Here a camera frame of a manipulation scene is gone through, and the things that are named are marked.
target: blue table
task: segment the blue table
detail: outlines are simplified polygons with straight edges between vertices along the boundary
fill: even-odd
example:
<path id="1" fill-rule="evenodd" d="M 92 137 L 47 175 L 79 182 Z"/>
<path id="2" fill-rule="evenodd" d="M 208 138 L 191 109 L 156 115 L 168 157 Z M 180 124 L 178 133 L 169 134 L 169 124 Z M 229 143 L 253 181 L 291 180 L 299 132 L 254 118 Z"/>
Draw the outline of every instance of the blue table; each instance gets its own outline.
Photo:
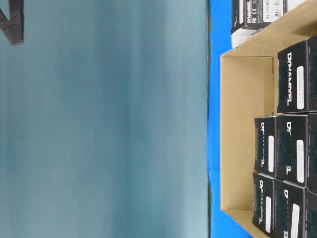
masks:
<path id="1" fill-rule="evenodd" d="M 211 237 L 251 237 L 220 210 L 220 56 L 231 49 L 231 1 L 211 0 L 211 78 L 208 126 L 208 174 L 213 194 Z"/>

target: cardboard box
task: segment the cardboard box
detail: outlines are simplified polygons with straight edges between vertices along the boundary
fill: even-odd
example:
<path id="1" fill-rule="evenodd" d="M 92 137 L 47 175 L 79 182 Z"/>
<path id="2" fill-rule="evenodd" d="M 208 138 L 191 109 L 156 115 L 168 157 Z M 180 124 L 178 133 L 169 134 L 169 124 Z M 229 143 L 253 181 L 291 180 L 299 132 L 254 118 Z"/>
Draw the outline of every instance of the cardboard box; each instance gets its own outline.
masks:
<path id="1" fill-rule="evenodd" d="M 257 238 L 252 224 L 254 118 L 278 105 L 277 53 L 317 34 L 317 0 L 307 0 L 221 56 L 221 209 Z"/>

